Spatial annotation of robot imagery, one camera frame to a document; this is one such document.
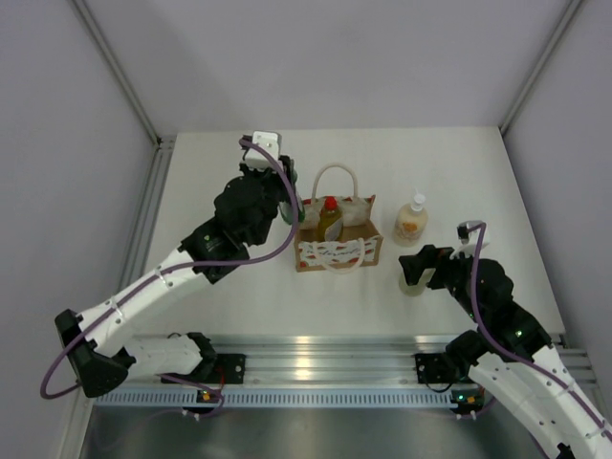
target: white wall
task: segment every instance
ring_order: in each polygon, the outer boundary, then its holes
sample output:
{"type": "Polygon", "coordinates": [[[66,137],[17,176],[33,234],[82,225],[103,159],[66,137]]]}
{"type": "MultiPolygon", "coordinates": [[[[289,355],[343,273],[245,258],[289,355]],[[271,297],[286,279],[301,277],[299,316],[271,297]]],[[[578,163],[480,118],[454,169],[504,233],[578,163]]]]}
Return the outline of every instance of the white wall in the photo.
{"type": "Polygon", "coordinates": [[[589,0],[507,136],[570,338],[612,407],[612,2],[589,0]]]}
{"type": "Polygon", "coordinates": [[[566,0],[90,0],[180,131],[497,125],[566,0]]]}
{"type": "Polygon", "coordinates": [[[45,458],[65,406],[38,397],[54,317],[117,287],[152,147],[66,0],[2,2],[0,69],[1,455],[45,458]]]}

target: tabletop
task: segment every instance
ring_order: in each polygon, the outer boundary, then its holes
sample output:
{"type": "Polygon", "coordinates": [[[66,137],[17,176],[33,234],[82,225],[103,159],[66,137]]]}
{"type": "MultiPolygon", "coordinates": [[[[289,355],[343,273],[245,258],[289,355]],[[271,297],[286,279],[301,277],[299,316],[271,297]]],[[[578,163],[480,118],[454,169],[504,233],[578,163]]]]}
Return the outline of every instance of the tabletop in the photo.
{"type": "MultiPolygon", "coordinates": [[[[277,258],[242,267],[213,287],[188,296],[146,326],[150,333],[202,332],[251,336],[455,336],[474,324],[444,290],[407,296],[400,289],[398,257],[423,244],[459,245],[456,226],[488,224],[491,244],[482,256],[496,259],[514,282],[514,299],[551,334],[564,333],[513,170],[496,127],[285,130],[281,154],[295,160],[297,190],[310,197],[320,168],[349,165],[359,195],[377,198],[372,222],[384,240],[380,263],[350,274],[297,273],[289,247],[277,258]],[[417,187],[429,223],[411,248],[393,242],[399,208],[417,187]]],[[[214,213],[214,198],[238,176],[245,131],[184,133],[177,138],[164,187],[147,269],[214,213]]],[[[331,170],[319,195],[352,194],[351,179],[331,170]]],[[[289,227],[277,218],[268,241],[251,257],[272,251],[289,227]]]]}

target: rope handle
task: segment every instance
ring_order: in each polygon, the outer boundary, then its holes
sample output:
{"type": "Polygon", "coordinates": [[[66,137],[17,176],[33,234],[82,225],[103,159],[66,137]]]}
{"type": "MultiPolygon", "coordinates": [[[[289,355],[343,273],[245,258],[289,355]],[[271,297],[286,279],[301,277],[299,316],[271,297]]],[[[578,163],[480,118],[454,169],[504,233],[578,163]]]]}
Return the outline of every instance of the rope handle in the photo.
{"type": "Polygon", "coordinates": [[[317,249],[318,243],[311,242],[310,245],[313,248],[313,254],[315,255],[315,260],[327,271],[330,271],[335,274],[349,274],[349,273],[352,273],[354,270],[356,270],[359,266],[361,266],[361,264],[363,263],[363,260],[365,259],[365,242],[363,241],[362,237],[360,237],[358,241],[360,241],[360,258],[353,264],[353,266],[349,268],[334,268],[333,266],[328,265],[327,262],[323,260],[323,257],[318,253],[318,249],[317,249]]]}
{"type": "Polygon", "coordinates": [[[358,193],[357,193],[357,175],[355,174],[355,171],[353,169],[351,169],[348,165],[344,165],[342,163],[330,163],[325,165],[318,173],[317,176],[315,177],[315,183],[313,184],[313,196],[311,199],[311,203],[315,203],[317,201],[317,188],[318,188],[318,181],[321,178],[321,175],[323,175],[323,172],[325,172],[327,169],[331,169],[337,167],[338,169],[342,169],[345,170],[346,172],[348,172],[351,177],[353,178],[353,196],[355,198],[358,197],[358,193]]]}

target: red bottle cap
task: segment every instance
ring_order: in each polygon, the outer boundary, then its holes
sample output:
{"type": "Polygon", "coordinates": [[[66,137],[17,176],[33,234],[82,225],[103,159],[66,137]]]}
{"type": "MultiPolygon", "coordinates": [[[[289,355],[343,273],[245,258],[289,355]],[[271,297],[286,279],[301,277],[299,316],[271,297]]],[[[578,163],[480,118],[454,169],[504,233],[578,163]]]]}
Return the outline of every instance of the red bottle cap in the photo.
{"type": "Polygon", "coordinates": [[[328,196],[325,198],[325,208],[328,210],[335,210],[338,207],[338,202],[334,196],[328,196]]]}

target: gift bag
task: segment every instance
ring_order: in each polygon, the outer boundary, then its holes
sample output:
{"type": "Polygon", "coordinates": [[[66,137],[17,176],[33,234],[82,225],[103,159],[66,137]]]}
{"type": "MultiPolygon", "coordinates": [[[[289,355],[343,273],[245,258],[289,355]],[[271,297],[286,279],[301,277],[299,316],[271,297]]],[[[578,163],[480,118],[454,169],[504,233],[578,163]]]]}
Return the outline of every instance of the gift bag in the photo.
{"type": "Polygon", "coordinates": [[[313,194],[304,200],[305,218],[295,235],[295,267],[299,273],[327,270],[333,273],[351,273],[359,266],[375,266],[379,263],[383,237],[370,220],[375,196],[358,196],[357,176],[344,164],[324,166],[315,177],[313,194]],[[326,170],[338,167],[353,178],[353,196],[336,196],[342,210],[344,231],[339,241],[317,241],[317,225],[325,201],[317,199],[317,186],[326,170]]]}

